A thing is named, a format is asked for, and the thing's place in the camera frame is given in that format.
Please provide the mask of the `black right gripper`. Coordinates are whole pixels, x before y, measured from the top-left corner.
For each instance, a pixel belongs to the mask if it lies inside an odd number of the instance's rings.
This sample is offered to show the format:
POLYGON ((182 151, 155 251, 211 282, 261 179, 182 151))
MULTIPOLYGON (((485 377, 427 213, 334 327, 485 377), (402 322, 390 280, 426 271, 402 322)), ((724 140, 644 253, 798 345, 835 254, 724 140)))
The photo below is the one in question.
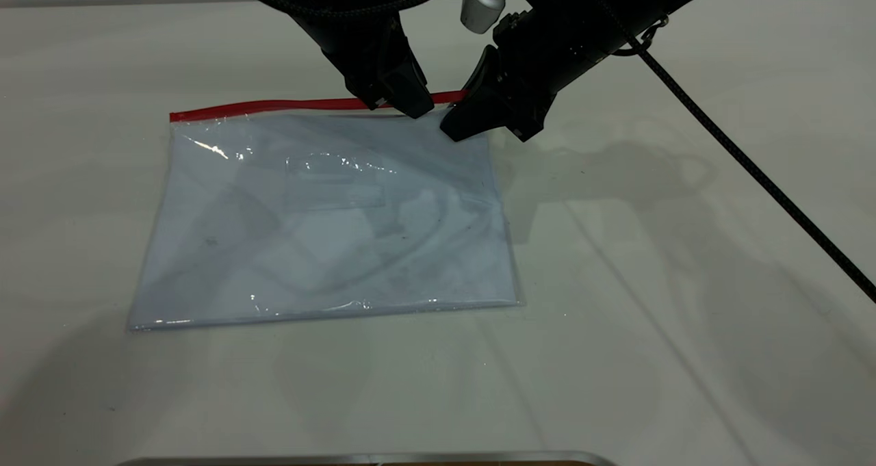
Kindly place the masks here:
POLYGON ((442 118, 452 141, 504 125, 528 141, 544 129, 557 92, 627 42, 598 0, 526 2, 529 10, 495 27, 495 46, 484 48, 463 98, 442 118))

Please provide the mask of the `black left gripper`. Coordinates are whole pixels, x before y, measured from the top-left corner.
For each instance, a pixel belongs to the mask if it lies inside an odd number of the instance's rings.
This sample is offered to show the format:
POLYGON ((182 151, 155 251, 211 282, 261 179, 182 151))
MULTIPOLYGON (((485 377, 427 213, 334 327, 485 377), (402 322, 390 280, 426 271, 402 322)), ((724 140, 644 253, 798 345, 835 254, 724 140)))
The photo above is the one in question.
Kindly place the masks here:
POLYGON ((311 38, 345 75, 346 89, 369 110, 390 104, 413 119, 435 108, 428 80, 410 49, 400 11, 313 19, 311 38))

